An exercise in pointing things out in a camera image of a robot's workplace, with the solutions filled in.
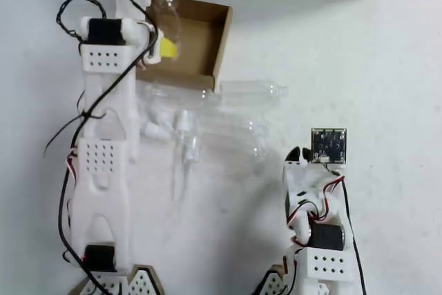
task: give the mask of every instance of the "red wire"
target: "red wire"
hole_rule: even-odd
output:
[[[335,180],[333,180],[333,181],[331,181],[331,182],[328,182],[328,183],[324,186],[324,188],[323,188],[323,194],[324,194],[324,201],[325,201],[325,214],[324,214],[322,217],[320,217],[320,216],[316,216],[316,217],[314,218],[314,220],[322,221],[322,220],[324,220],[324,219],[327,217],[327,215],[328,215],[328,213],[329,213],[329,203],[328,203],[327,198],[325,197],[325,192],[326,192],[326,190],[327,190],[331,185],[334,184],[335,186],[337,186],[339,183],[342,182],[342,180],[344,180],[344,178],[345,178],[345,176],[342,175],[342,176],[336,178]],[[294,219],[296,213],[298,212],[299,208],[301,208],[304,204],[307,204],[308,202],[310,202],[310,201],[306,201],[306,202],[304,202],[304,203],[302,203],[302,204],[300,204],[300,205],[298,205],[298,206],[296,207],[296,209],[295,209],[295,210],[290,214],[290,216],[287,218],[287,224],[290,224],[290,223],[293,221],[293,219]]]
[[[341,183],[341,182],[344,180],[344,178],[345,178],[345,176],[342,175],[342,176],[340,176],[339,178],[337,178],[337,179],[335,179],[335,180],[333,180],[333,181],[327,183],[327,184],[324,186],[323,194],[324,194],[324,203],[325,203],[325,213],[324,213],[324,215],[323,215],[322,217],[319,217],[319,218],[317,219],[317,221],[323,221],[323,220],[325,220],[326,217],[327,217],[328,214],[329,214],[329,201],[328,201],[328,199],[327,199],[327,196],[325,195],[325,191],[326,191],[327,188],[330,187],[331,185],[334,185],[334,186],[335,186],[334,188],[336,188],[336,186],[337,186],[339,183]]]

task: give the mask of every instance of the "clear plastic bottle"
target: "clear plastic bottle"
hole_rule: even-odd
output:
[[[225,106],[274,106],[287,93],[287,88],[271,80],[223,81],[220,83]]]
[[[177,46],[177,54],[180,54],[181,21],[177,13],[178,0],[153,0],[153,8],[157,15],[162,17],[159,28],[164,36]]]

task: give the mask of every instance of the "white table surface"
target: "white table surface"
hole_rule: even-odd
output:
[[[4,294],[66,294],[82,277],[57,233],[73,129],[42,159],[82,90],[76,41],[55,24],[63,1],[0,0]],[[100,1],[113,13],[113,0]],[[136,261],[155,267],[167,294],[250,294],[289,244],[282,158],[309,145],[311,127],[344,126],[369,294],[440,294],[442,0],[207,1],[233,6],[220,79],[289,87],[267,115],[277,157],[259,177],[202,175],[174,214],[170,151],[144,143],[131,189]],[[66,22],[91,8],[79,2]]]

